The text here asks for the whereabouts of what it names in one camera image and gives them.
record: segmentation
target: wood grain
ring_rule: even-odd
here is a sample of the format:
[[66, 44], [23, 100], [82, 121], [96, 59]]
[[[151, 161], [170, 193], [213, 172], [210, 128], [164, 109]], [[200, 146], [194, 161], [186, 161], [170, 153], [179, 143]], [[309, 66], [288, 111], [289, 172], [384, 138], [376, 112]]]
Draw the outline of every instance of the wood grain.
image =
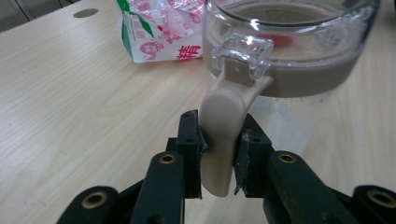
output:
[[[91, 17], [74, 13], [97, 8]], [[0, 34], [0, 223], [54, 223], [97, 185], [122, 191], [177, 135], [206, 91], [201, 59], [133, 63], [114, 1], [81, 1]], [[304, 158], [335, 189], [396, 191], [396, 22], [383, 1], [351, 78]], [[186, 223], [265, 223], [242, 194], [186, 202]]]

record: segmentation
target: table surface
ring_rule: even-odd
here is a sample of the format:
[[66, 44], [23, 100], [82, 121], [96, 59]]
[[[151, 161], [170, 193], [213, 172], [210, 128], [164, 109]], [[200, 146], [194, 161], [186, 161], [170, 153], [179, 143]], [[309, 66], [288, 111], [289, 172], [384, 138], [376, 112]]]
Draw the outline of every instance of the table surface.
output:
[[[86, 8], [99, 12], [73, 15]], [[114, 1], [87, 0], [0, 34], [0, 222], [54, 223], [93, 186], [122, 191], [199, 108], [202, 59], [134, 63], [116, 35]], [[383, 1], [352, 76], [334, 95], [302, 155], [350, 195], [396, 191], [396, 22]], [[243, 194], [186, 201], [186, 223], [265, 223]]]

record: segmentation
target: glass pitcher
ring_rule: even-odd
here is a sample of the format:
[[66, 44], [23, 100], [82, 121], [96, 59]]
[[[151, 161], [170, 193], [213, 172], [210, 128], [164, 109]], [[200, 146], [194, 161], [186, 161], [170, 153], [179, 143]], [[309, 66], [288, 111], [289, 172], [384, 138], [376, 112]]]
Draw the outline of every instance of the glass pitcher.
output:
[[[199, 122], [209, 139], [201, 168], [209, 192], [228, 193], [238, 132], [224, 137], [222, 130], [229, 129], [228, 123], [237, 130], [247, 112], [275, 150], [304, 152], [329, 96], [358, 60], [379, 3], [205, 1], [204, 61], [213, 86], [203, 101]], [[255, 87], [263, 78], [267, 81], [261, 89]], [[224, 106], [223, 95], [232, 104], [245, 104], [242, 116], [224, 116], [238, 109]], [[231, 144], [216, 147], [219, 141]]]

